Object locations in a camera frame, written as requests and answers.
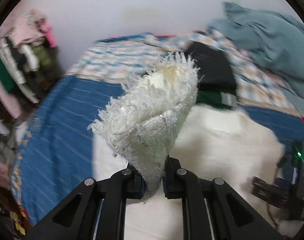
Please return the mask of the white fuzzy knit sweater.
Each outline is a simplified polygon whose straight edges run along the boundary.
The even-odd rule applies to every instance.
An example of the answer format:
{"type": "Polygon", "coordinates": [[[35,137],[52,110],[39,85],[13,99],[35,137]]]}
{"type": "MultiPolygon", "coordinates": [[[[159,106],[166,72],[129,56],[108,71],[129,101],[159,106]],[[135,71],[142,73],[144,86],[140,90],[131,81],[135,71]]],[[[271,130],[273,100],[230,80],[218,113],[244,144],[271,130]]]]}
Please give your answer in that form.
{"type": "Polygon", "coordinates": [[[196,84],[192,60],[180,54],[159,59],[89,126],[98,140],[97,177],[131,164],[147,184],[142,200],[128,202],[126,239],[183,238],[181,201],[162,192],[167,157],[200,178],[222,178],[271,223],[250,181],[272,178],[284,146],[242,110],[196,104],[196,84]]]}

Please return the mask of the blue striped bed sheet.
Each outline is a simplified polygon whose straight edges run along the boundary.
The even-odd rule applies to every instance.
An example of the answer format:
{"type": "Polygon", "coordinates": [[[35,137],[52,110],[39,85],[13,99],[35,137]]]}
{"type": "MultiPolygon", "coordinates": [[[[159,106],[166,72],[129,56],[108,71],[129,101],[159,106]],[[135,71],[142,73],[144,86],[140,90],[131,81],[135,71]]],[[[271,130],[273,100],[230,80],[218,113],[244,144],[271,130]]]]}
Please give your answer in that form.
{"type": "Polygon", "coordinates": [[[92,176],[88,126],[122,94],[119,84],[67,75],[32,115],[10,175],[11,192],[32,225],[92,176]]]}

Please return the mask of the black folded garment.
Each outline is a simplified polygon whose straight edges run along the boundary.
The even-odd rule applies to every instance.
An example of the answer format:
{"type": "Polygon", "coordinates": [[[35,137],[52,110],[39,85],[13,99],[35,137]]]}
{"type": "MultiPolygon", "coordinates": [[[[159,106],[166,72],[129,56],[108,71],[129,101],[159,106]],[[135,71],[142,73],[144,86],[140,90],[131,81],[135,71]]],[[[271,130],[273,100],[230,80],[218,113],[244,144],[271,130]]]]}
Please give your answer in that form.
{"type": "Polygon", "coordinates": [[[223,51],[193,42],[185,50],[185,56],[190,56],[195,68],[198,68],[200,90],[236,95],[237,83],[223,51]]]}

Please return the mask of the stack of folded clothes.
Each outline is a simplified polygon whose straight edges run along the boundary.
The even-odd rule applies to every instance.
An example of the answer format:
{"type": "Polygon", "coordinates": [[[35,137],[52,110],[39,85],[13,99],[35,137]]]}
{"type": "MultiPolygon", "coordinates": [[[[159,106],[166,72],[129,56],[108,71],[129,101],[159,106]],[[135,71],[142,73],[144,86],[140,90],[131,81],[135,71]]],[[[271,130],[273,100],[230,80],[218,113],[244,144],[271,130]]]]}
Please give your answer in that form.
{"type": "Polygon", "coordinates": [[[58,45],[39,10],[10,14],[0,27],[0,102],[13,120],[24,118],[61,77],[58,45]]]}

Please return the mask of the teal grey blanket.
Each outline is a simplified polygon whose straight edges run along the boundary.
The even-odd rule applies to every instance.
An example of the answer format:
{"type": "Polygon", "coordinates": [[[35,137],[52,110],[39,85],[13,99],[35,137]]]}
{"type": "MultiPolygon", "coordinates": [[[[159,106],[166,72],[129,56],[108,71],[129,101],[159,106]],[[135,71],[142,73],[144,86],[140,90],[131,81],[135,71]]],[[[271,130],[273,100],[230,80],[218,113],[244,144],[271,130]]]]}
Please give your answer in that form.
{"type": "Polygon", "coordinates": [[[236,3],[223,4],[225,18],[209,27],[221,32],[254,64],[284,77],[304,98],[304,25],[289,15],[253,10],[236,3]]]}

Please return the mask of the patterned multicolour quilt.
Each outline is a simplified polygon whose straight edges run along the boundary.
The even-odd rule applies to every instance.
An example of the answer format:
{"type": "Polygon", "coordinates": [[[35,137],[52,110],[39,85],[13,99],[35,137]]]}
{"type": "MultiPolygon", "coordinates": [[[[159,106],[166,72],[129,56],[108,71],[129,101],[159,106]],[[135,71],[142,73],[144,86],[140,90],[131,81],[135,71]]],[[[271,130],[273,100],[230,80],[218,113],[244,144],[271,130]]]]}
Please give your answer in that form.
{"type": "Polygon", "coordinates": [[[121,83],[130,73],[141,75],[145,67],[159,57],[169,51],[184,50],[192,42],[200,42],[225,53],[237,82],[236,94],[240,105],[271,109],[296,117],[300,115],[274,79],[257,68],[246,51],[235,47],[215,29],[203,34],[189,32],[169,38],[143,33],[98,41],[81,55],[66,74],[121,83]]]}

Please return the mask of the green folded garment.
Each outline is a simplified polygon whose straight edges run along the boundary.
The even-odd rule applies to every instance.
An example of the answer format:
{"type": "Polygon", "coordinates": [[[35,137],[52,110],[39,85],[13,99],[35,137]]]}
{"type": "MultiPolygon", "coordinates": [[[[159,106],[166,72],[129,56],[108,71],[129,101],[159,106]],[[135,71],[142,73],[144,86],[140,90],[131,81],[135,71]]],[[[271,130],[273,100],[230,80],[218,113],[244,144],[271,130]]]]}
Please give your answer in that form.
{"type": "Polygon", "coordinates": [[[216,109],[237,108],[237,98],[235,95],[216,91],[199,90],[196,97],[197,105],[209,105],[216,109]]]}

